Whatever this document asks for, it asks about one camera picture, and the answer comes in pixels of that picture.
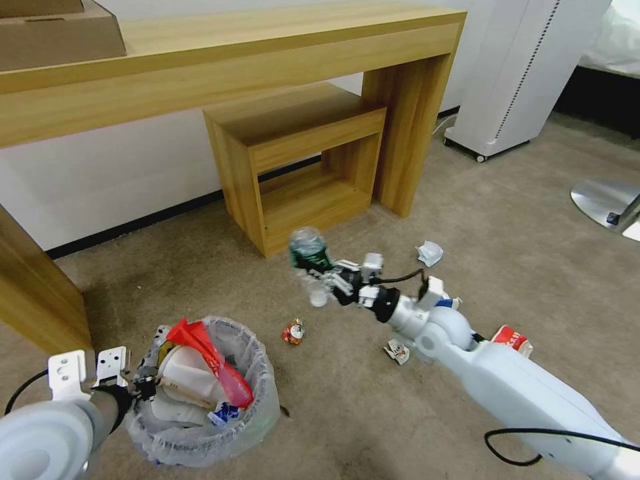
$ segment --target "wooden stool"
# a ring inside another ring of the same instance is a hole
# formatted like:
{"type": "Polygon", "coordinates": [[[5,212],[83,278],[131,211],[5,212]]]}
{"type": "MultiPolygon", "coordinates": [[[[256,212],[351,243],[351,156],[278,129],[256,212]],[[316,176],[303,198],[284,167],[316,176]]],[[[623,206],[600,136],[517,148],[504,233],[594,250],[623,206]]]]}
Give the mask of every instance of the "wooden stool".
{"type": "Polygon", "coordinates": [[[330,83],[206,107],[227,210],[266,257],[297,228],[325,229],[366,210],[386,108],[330,83]],[[322,152],[322,161],[258,175],[322,152]]]}

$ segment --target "white bedding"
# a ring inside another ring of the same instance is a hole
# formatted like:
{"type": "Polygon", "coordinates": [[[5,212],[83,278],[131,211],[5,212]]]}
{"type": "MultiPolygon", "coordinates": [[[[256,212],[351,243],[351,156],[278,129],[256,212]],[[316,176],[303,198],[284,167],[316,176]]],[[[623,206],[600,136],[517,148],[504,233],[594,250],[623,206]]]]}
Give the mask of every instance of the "white bedding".
{"type": "Polygon", "coordinates": [[[640,0],[613,0],[582,67],[640,78],[640,0]]]}

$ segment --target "bed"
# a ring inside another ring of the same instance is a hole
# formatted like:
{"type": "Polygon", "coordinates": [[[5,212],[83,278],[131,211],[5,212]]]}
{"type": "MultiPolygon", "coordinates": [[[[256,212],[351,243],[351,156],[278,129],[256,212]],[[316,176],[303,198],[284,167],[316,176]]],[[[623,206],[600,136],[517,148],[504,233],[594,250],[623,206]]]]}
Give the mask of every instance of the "bed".
{"type": "Polygon", "coordinates": [[[613,0],[555,110],[640,137],[640,0],[613,0]]]}

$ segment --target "cardboard box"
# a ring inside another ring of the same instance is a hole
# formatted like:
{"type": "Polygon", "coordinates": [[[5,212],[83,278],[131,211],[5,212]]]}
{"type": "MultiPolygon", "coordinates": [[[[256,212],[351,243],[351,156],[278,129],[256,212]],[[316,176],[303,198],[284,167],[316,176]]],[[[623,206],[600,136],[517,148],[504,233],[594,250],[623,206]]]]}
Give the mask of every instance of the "cardboard box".
{"type": "Polygon", "coordinates": [[[0,71],[126,55],[115,16],[83,5],[82,13],[0,19],[0,71]]]}
{"type": "Polygon", "coordinates": [[[0,18],[80,13],[82,0],[0,0],[0,18]]]}

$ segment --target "metal stand base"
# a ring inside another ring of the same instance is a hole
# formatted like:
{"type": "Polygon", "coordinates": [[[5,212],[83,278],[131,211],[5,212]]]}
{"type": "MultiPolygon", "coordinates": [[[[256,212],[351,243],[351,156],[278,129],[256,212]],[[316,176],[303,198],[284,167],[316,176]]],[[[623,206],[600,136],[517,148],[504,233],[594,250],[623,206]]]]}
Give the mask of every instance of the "metal stand base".
{"type": "Polygon", "coordinates": [[[585,180],[571,190],[575,205],[590,219],[640,241],[640,187],[610,180],[585,180]]]}

